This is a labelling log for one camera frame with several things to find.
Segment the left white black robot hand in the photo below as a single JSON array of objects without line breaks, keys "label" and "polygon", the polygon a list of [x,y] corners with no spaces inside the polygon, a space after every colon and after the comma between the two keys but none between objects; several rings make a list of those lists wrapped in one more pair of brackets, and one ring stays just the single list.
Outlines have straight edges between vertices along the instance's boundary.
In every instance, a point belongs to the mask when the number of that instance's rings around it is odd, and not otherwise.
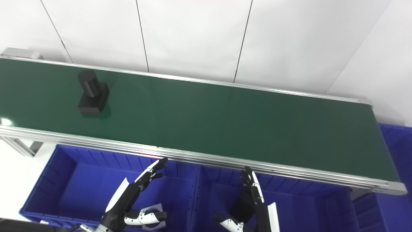
[{"label": "left white black robot hand", "polygon": [[132,209],[132,206],[152,180],[163,176],[163,173],[157,173],[157,171],[164,168],[167,161],[168,158],[156,160],[144,169],[134,182],[129,183],[125,178],[109,201],[105,214],[95,231],[121,232],[126,226],[143,226],[164,222],[167,219],[166,212],[135,210]]}]

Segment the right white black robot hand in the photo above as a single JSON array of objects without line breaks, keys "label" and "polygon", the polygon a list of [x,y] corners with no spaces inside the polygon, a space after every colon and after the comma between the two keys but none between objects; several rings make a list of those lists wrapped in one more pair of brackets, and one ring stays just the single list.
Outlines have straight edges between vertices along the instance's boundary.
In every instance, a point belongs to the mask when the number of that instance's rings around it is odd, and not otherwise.
[{"label": "right white black robot hand", "polygon": [[241,170],[243,191],[229,216],[215,213],[214,220],[229,232],[279,232],[276,203],[267,205],[256,173],[249,166]]}]

